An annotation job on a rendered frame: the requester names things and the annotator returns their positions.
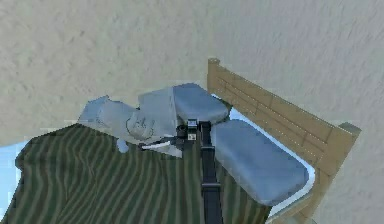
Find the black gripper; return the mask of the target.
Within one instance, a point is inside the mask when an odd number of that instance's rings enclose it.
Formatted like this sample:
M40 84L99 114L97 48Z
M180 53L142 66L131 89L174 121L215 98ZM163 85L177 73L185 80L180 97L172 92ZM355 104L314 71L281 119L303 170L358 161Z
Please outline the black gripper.
M155 140L149 143L139 143L138 146L143 150L157 149L169 146L173 141L174 146L177 149L191 149L193 141L188 139L188 127L186 125L179 125L176 128L176 136L164 136L159 140Z

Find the wooden bed green striped cover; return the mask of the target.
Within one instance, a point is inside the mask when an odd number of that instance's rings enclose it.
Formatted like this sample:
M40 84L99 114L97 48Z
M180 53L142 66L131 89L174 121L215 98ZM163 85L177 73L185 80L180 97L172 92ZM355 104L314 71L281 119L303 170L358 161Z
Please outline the wooden bed green striped cover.
M223 67L208 62L200 86L299 160L306 185L275 206L255 201L218 162L223 224L308 224L359 136L331 125ZM198 142L177 158L79 124L35 137L16 157L21 172L0 224L205 224Z

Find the pale blue crumpled cloth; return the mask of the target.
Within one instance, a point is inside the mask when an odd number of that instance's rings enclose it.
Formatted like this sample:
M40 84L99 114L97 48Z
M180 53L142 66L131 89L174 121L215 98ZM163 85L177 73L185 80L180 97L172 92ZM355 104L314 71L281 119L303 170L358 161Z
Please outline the pale blue crumpled cloth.
M134 145L177 135L178 119L171 87L142 94L138 100L138 109L111 100L108 95L90 100L78 123ZM182 157L182 151L172 145L150 150Z

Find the blue grey pillow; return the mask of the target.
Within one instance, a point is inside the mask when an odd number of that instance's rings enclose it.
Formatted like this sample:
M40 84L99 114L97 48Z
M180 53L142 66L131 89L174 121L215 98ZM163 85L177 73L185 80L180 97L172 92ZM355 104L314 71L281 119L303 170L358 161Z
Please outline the blue grey pillow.
M211 136L218 162L258 203L278 205L309 180L299 160L245 121L216 124Z
M229 115L224 103L195 83L173 87L177 115L183 119L197 119L216 124Z

